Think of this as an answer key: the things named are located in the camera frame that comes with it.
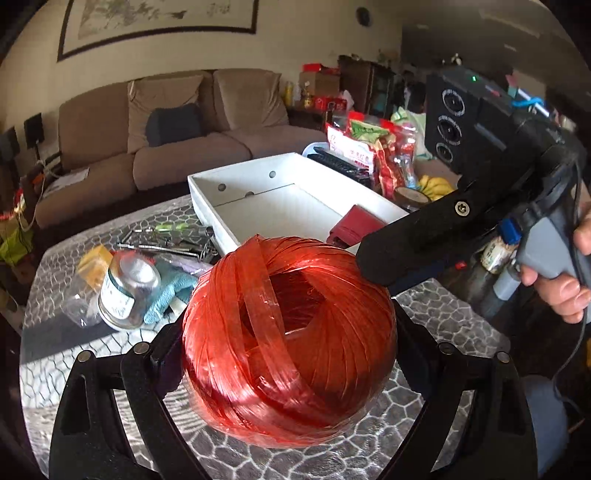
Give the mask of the person's right hand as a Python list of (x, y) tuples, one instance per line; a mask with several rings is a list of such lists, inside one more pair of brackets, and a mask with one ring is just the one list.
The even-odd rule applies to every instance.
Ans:
[[(590, 256), (590, 205), (587, 205), (587, 211), (574, 232), (574, 244), (583, 255)], [(520, 269), (522, 283), (534, 286), (540, 298), (566, 323), (576, 324), (585, 320), (585, 309), (590, 305), (588, 287), (566, 274), (547, 279), (527, 266)]]

